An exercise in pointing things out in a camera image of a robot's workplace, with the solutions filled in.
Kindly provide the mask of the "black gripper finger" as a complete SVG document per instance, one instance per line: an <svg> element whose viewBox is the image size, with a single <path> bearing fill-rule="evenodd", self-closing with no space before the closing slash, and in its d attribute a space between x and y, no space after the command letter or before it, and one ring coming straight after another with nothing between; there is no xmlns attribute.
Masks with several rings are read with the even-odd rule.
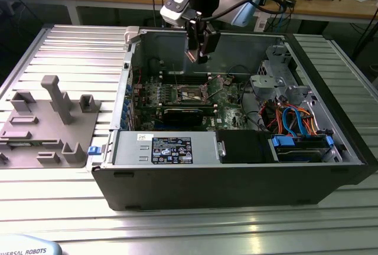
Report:
<svg viewBox="0 0 378 255"><path fill-rule="evenodd" d="M191 51L196 51L198 48L196 21L187 21L185 29L187 32L188 49Z"/></svg>
<svg viewBox="0 0 378 255"><path fill-rule="evenodd" d="M199 46L198 63L204 64L208 55L215 52L220 39L220 32L213 27L207 27L202 35Z"/></svg>

